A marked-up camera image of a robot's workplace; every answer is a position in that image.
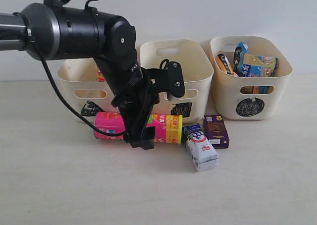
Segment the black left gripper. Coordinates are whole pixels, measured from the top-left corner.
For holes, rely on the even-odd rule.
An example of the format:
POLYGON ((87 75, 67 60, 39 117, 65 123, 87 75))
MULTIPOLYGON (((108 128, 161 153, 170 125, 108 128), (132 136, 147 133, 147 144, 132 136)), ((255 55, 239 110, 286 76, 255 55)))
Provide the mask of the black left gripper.
POLYGON ((159 96, 149 92, 150 80, 143 67, 125 70, 121 67, 110 69, 110 89, 114 94, 111 104, 118 108, 125 130, 111 136, 123 136, 132 148, 151 150, 155 146, 156 129, 148 127, 148 119, 159 96))

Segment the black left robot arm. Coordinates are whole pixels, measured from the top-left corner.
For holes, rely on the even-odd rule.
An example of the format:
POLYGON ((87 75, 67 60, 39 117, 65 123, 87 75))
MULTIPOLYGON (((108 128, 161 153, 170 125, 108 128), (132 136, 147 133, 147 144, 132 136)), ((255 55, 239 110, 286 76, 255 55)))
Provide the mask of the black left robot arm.
POLYGON ((136 30, 122 16, 43 3, 1 14, 0 48, 49 60, 92 58, 114 94, 112 105, 124 121, 123 138, 134 148, 154 148, 155 129, 147 122, 158 95, 140 67, 136 30))

